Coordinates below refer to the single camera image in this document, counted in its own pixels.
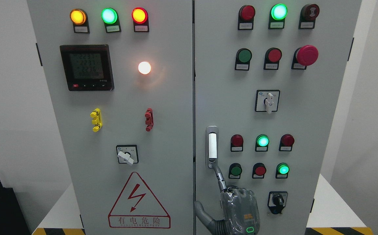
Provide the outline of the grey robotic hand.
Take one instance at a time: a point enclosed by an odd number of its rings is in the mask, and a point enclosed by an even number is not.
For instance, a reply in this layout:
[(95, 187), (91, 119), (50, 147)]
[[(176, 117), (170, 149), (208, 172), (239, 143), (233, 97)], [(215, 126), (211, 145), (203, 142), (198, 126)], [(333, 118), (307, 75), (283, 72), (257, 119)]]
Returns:
[(194, 202), (195, 215), (212, 235), (256, 235), (260, 229), (260, 217), (254, 192), (227, 187), (218, 164), (213, 162), (211, 166), (218, 180), (224, 219), (213, 219), (199, 201)]

